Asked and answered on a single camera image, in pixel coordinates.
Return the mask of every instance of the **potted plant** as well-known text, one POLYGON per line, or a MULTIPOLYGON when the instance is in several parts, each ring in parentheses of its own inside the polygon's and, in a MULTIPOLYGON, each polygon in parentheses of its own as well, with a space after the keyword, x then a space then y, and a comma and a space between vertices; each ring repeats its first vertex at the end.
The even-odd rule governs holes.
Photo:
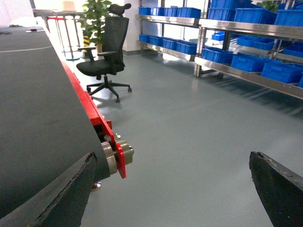
POLYGON ((277 10, 278 10, 278 4, 274 1, 271 1, 271 0, 267 0, 267 1, 264 1, 264 2, 258 2, 257 6, 264 7, 266 9, 270 10, 270 11, 273 11, 273 12, 277 12, 277 10))
POLYGON ((86 31, 89 41, 97 47, 97 52, 102 52, 105 18, 111 17, 108 8, 112 4, 108 0, 86 0, 83 4, 83 13, 86 20, 86 31))

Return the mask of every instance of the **conveyor belt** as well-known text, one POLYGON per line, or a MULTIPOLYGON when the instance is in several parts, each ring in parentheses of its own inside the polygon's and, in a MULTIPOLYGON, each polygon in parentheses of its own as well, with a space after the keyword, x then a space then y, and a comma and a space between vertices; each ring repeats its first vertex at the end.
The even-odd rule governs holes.
POLYGON ((89 152, 104 163, 95 180, 110 176, 97 134, 48 37, 27 30, 0 28, 13 32, 0 35, 0 217, 89 152))

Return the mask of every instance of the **chair seat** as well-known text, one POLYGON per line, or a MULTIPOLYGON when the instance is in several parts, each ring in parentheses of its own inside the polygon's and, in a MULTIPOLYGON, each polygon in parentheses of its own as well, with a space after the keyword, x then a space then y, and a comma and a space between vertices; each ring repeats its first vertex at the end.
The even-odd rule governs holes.
MULTIPOLYGON (((84 75, 95 77, 96 75, 112 74, 108 61, 101 59, 96 61, 86 61, 76 65, 77 69, 84 75)), ((116 71, 124 70, 123 65, 115 65, 116 71)))

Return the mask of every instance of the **yellow and black post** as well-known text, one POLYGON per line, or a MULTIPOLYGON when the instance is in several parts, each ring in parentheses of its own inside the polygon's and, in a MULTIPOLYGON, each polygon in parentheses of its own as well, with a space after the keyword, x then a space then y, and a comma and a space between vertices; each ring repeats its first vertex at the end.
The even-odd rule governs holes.
MULTIPOLYGON (((89 46, 89 37, 87 36, 87 33, 85 30, 83 30, 83 44, 84 44, 84 47, 89 46)), ((83 50, 82 58, 84 58, 84 59, 89 58, 89 55, 86 50, 83 50)))

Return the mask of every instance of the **chair backrest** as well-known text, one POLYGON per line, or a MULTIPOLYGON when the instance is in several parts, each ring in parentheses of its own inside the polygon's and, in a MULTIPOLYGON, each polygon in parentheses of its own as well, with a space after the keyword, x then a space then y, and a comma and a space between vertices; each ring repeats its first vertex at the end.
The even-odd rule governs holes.
POLYGON ((114 56, 115 64, 124 65, 123 63, 123 43, 125 41, 129 19, 125 17, 107 17, 105 19, 104 37, 102 50, 104 52, 116 51, 114 56))

